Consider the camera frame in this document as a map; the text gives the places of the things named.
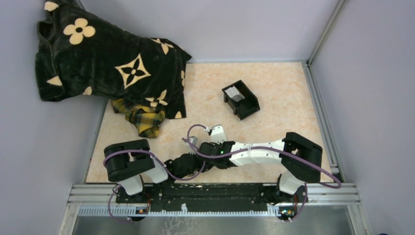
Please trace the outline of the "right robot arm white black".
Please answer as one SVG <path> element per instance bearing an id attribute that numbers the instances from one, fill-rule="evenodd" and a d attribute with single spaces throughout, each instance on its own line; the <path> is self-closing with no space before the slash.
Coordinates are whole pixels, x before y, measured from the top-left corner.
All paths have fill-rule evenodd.
<path id="1" fill-rule="evenodd" d="M 282 202 L 288 202 L 306 183 L 321 180 L 322 147 L 295 132 L 266 143 L 204 142 L 197 155 L 220 169 L 252 164 L 284 166 L 286 171 L 276 187 L 276 197 Z"/>

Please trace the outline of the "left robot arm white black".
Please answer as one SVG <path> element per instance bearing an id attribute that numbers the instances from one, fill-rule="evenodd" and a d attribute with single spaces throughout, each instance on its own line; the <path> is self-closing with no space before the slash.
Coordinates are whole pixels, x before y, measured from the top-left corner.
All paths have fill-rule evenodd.
<path id="1" fill-rule="evenodd" d="M 150 152 L 147 140 L 111 144 L 103 153 L 108 181 L 121 185 L 136 203 L 142 202 L 147 195 L 142 175 L 154 184 L 189 181 L 209 167 L 208 163 L 191 153 L 162 162 Z"/>

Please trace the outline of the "black card box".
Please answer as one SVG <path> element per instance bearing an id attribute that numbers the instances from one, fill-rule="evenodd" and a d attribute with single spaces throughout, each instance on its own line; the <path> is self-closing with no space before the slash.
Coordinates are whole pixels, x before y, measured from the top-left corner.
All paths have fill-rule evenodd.
<path id="1" fill-rule="evenodd" d="M 258 112 L 260 105 L 257 97 L 242 81 L 238 80 L 222 89 L 224 102 L 240 120 Z"/>

